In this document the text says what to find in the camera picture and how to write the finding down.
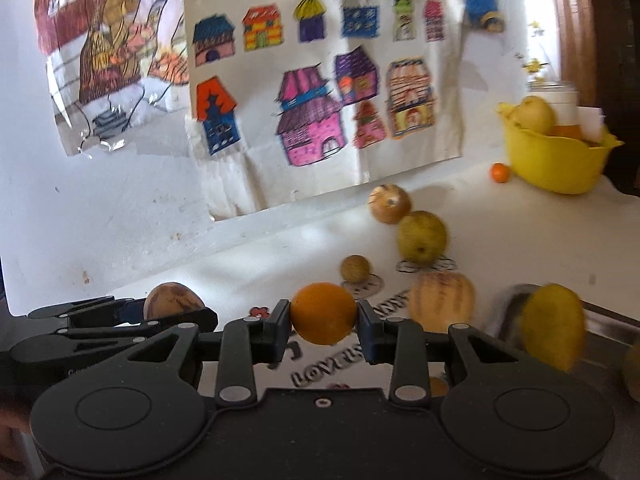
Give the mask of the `person's left hand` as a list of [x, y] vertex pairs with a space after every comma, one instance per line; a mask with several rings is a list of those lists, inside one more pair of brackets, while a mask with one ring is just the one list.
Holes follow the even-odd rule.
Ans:
[[0, 431], [1, 479], [27, 479], [16, 435], [29, 434], [28, 413], [15, 402], [2, 404]]

